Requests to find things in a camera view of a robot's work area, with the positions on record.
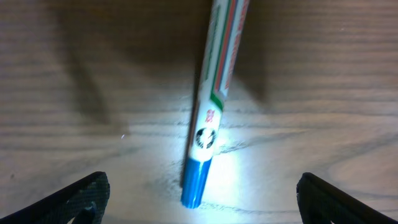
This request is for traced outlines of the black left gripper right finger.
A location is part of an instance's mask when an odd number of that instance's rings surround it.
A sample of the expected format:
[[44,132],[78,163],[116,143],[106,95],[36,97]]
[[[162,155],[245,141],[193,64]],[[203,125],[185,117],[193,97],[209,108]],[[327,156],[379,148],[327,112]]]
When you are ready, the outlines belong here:
[[397,224],[313,173],[302,174],[297,203],[304,224]]

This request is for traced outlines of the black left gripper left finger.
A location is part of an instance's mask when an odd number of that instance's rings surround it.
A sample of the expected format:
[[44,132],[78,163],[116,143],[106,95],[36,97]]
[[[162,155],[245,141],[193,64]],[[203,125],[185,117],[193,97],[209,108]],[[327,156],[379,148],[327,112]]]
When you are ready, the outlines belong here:
[[97,171],[1,218],[1,224],[101,224],[109,196],[107,175]]

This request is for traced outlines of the blue marker pen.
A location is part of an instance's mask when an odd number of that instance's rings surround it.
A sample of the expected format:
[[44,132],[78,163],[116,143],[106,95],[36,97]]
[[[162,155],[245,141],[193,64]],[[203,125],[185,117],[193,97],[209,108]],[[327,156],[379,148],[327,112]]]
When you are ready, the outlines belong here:
[[201,204],[249,3],[215,0],[212,4],[182,179],[181,203],[187,208]]

